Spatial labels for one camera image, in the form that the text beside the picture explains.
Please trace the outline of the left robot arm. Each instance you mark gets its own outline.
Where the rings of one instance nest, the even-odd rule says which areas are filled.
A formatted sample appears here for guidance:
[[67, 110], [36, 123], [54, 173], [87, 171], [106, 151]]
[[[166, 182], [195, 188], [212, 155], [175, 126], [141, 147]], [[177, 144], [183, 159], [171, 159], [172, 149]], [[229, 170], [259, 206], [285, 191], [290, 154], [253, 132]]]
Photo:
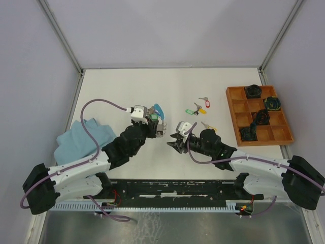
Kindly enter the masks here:
[[146, 139], [162, 135], [164, 125], [161, 119], [132, 120], [132, 125], [92, 155], [61, 166], [36, 165], [23, 183], [21, 208], [38, 215], [66, 199], [108, 198], [112, 194], [112, 185], [106, 172], [127, 163]]

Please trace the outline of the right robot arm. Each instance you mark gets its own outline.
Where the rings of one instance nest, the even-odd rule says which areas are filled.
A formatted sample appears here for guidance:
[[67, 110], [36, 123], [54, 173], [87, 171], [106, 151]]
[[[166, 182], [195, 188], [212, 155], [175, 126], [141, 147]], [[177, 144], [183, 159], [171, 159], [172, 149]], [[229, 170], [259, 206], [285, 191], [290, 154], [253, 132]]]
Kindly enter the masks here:
[[276, 196], [315, 210], [324, 195], [324, 177], [303, 157], [269, 159], [250, 155], [224, 144], [213, 130], [205, 129], [197, 137], [187, 131], [171, 135], [167, 144], [180, 154], [199, 153], [211, 158], [221, 170], [237, 172], [233, 186], [237, 198], [248, 195]]

